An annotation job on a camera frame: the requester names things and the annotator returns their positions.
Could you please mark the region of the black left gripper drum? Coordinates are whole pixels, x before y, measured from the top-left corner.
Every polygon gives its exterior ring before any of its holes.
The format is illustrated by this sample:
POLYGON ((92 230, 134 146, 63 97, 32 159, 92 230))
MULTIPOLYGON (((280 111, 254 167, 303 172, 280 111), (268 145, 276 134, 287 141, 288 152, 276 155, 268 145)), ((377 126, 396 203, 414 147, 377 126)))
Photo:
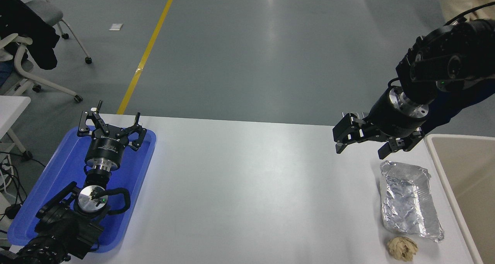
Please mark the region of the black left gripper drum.
POLYGON ((85 163, 93 165, 97 159, 106 159, 112 162, 112 168, 119 168, 123 159, 126 146, 129 144, 128 137, 114 139, 107 136, 101 138, 93 137, 85 156, 85 163))

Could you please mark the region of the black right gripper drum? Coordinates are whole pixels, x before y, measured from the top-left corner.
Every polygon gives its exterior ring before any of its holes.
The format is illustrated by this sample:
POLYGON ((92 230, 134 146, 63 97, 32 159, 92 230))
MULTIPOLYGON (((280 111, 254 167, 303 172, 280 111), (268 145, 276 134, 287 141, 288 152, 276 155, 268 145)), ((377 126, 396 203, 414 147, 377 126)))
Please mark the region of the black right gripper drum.
POLYGON ((370 109, 365 120, 388 136, 403 138, 425 122, 424 104, 403 100, 402 89, 387 89, 370 109))

